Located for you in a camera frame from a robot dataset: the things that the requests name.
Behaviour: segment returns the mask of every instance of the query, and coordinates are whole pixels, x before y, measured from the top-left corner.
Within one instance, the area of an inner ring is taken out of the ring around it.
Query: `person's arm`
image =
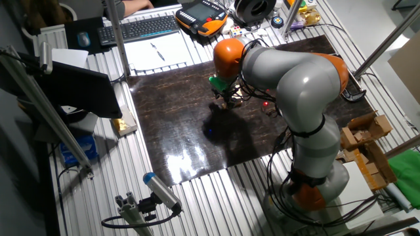
[[[149,0],[127,0],[123,1],[123,4],[125,5],[124,17],[127,17],[139,10],[153,8],[153,4]]]
[[[122,20],[124,17],[142,9],[152,9],[153,5],[149,0],[114,0],[117,9],[118,19]],[[102,0],[102,5],[105,8],[105,16],[108,18],[108,7],[105,0]]]

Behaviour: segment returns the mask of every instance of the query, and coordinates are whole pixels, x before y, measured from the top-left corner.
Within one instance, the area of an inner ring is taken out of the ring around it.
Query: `dark marbled mat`
[[[325,37],[277,49],[334,53]],[[231,111],[212,112],[215,97],[208,78],[214,73],[213,62],[207,62],[129,79],[153,171],[168,185],[267,155],[286,127],[282,118],[265,115],[264,101],[256,98]],[[351,104],[341,97],[325,109],[340,127],[371,111],[366,100]]]

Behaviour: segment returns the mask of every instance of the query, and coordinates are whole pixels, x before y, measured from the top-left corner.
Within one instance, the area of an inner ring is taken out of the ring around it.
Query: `desk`
[[[180,6],[164,7],[138,12],[123,22],[174,14]],[[343,27],[326,0],[319,0],[317,10],[322,15],[320,23],[334,24]],[[282,9],[280,15],[286,17],[287,10]],[[268,22],[261,27],[268,36],[262,37],[270,46],[285,42],[275,33]],[[159,73],[177,69],[192,64],[208,62],[213,59],[213,47],[226,36],[218,35],[203,42],[191,40],[181,32],[188,48],[190,60],[176,66],[142,72],[143,74]],[[351,70],[356,70],[364,61],[357,46],[346,34],[334,28],[311,28],[292,33],[291,41],[298,41],[319,35],[327,35],[335,50],[343,57]],[[246,35],[252,39],[258,38],[256,33]],[[47,41],[54,48],[67,48],[64,26],[55,26],[41,30],[34,38],[35,53],[38,45]],[[122,74],[121,62],[116,48],[104,54],[90,55],[86,68],[107,73],[111,80]],[[416,133],[408,128],[404,121],[404,113],[396,104],[394,98],[380,81],[365,76],[362,86],[367,89],[366,98],[378,114],[386,114],[394,130],[378,141],[383,151],[389,151],[398,144],[414,137]],[[126,83],[114,85],[117,99],[121,104],[127,104],[134,111],[133,101]],[[94,178],[86,179],[70,171],[63,174],[59,183],[53,178],[54,194],[60,231],[62,235],[135,235],[133,230],[112,230],[100,225],[101,219],[117,216],[117,205],[114,197],[125,195],[132,191],[137,200],[149,197],[150,190],[142,183],[143,174],[152,171],[148,152],[144,145],[141,127],[138,132],[118,139],[108,119],[99,119],[94,130],[99,158],[92,162]],[[276,181],[285,178],[291,161],[287,151],[274,159]],[[179,196],[184,207],[180,218],[175,218],[165,224],[152,227],[155,235],[281,235],[281,229],[266,219],[261,208],[264,189],[267,187],[264,167],[268,157],[262,157],[228,169],[220,170],[171,187]],[[60,160],[50,157],[52,175],[56,176],[63,167]],[[63,192],[63,198],[58,196],[58,185]],[[168,217],[168,210],[158,206],[157,218]],[[324,235],[321,229],[311,229]]]

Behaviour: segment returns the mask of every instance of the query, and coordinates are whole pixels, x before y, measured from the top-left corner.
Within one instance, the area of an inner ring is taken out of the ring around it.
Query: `green cloth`
[[[388,160],[401,192],[411,205],[420,209],[420,153],[411,149]]]

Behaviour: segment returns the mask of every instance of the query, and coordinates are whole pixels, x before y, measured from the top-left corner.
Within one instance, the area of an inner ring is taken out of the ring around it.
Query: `monitor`
[[[19,53],[27,63],[39,65],[39,58]],[[0,63],[0,89],[24,96],[6,68]],[[59,62],[52,63],[50,75],[34,75],[47,98],[54,105],[72,106],[103,118],[121,118],[114,88],[108,75]]]

